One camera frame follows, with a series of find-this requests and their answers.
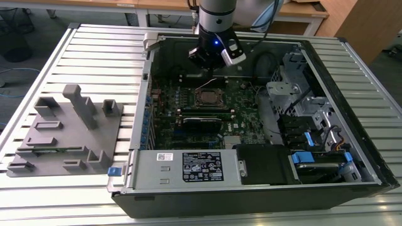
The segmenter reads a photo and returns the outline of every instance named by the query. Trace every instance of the blue cable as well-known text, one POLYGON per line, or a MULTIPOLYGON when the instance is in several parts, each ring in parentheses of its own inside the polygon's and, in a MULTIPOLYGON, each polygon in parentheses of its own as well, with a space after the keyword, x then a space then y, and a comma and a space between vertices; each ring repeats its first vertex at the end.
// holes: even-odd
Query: blue cable
MULTIPOLYGON (((38 69, 35 69, 35 68, 21 67, 21 68, 10 68, 10 69, 2 71, 0 74, 5 73, 5 72, 10 72, 10 71, 13 71, 13 70, 31 70, 31 71, 37 71, 37 72, 41 73, 41 70, 38 70, 38 69)), ((25 97, 25 96, 26 96, 26 95, 22 95, 22 96, 9 96, 9 95, 5 95, 5 94, 0 94, 0 97, 11 97, 11 98, 19 98, 19 97, 25 97)))
POLYGON ((26 95, 22 95, 22 96, 9 96, 9 95, 5 95, 5 94, 0 94, 0 97, 11 97, 11 98, 19 98, 19 97, 25 97, 26 95))

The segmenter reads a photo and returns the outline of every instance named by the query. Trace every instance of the green circuit board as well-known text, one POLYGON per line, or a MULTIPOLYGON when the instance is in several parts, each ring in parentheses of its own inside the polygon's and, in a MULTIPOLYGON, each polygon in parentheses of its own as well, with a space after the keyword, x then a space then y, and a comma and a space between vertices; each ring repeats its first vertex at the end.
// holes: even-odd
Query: green circuit board
POLYGON ((242 143, 246 144, 265 143, 254 89, 258 87, 253 87, 242 79, 229 79, 224 89, 185 88, 174 85, 172 81, 156 81, 153 85, 157 113, 156 149, 225 149, 225 136, 240 136, 242 143), (204 114, 188 114, 186 117, 217 118, 220 116, 224 119, 218 135, 189 136, 176 131, 176 125, 181 120, 178 109, 214 109, 228 112, 234 110, 234 113, 209 113, 206 110, 204 114))

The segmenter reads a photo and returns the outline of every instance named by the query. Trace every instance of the motherboard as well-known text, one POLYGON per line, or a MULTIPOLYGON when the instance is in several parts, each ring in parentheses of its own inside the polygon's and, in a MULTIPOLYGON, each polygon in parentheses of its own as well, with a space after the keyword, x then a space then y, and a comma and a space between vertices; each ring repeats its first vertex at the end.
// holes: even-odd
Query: motherboard
POLYGON ((256 103, 262 90, 238 78, 212 79, 198 88, 154 80, 156 149, 232 149, 266 143, 256 103))

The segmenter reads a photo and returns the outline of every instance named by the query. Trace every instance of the barcode sticker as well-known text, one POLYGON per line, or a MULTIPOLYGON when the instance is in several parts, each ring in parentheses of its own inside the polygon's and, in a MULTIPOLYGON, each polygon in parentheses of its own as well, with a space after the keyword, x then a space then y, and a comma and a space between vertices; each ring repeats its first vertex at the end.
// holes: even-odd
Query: barcode sticker
POLYGON ((134 7, 134 4, 118 4, 118 6, 123 6, 123 7, 134 7))
POLYGON ((174 161, 174 153, 158 153, 158 161, 174 161))

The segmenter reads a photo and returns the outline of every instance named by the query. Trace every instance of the black trash bin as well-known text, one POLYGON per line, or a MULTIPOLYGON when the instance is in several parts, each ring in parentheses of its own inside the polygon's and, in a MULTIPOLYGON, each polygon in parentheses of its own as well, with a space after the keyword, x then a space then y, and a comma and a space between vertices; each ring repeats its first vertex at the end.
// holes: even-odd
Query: black trash bin
POLYGON ((30 26, 31 20, 25 22, 18 18, 19 10, 23 12, 19 8, 0 8, 0 55, 13 63, 22 62, 33 56, 23 34, 34 30, 34 25, 30 26))
POLYGON ((21 34, 31 33, 35 30, 30 13, 31 10, 26 8, 0 7, 0 19, 3 19, 9 26, 21 34))

